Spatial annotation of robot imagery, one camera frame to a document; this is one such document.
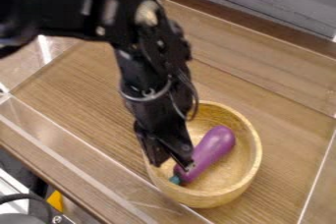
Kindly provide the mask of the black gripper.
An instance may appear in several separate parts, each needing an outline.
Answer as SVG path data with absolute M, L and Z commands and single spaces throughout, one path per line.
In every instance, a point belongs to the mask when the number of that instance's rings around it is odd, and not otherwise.
M 198 97 L 189 68 L 191 51 L 181 49 L 161 55 L 155 66 L 138 50 L 118 50 L 117 57 L 121 93 L 150 164 L 159 167 L 171 156 L 183 170 L 190 171 L 195 165 L 195 148 L 187 121 Z

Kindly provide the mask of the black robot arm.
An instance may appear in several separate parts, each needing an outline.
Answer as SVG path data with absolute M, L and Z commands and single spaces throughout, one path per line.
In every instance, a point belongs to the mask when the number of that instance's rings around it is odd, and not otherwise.
M 187 121 L 199 105 L 193 52 L 162 0 L 0 0 L 0 59 L 42 35 L 113 46 L 121 94 L 149 161 L 161 166 L 173 158 L 189 170 L 195 148 Z

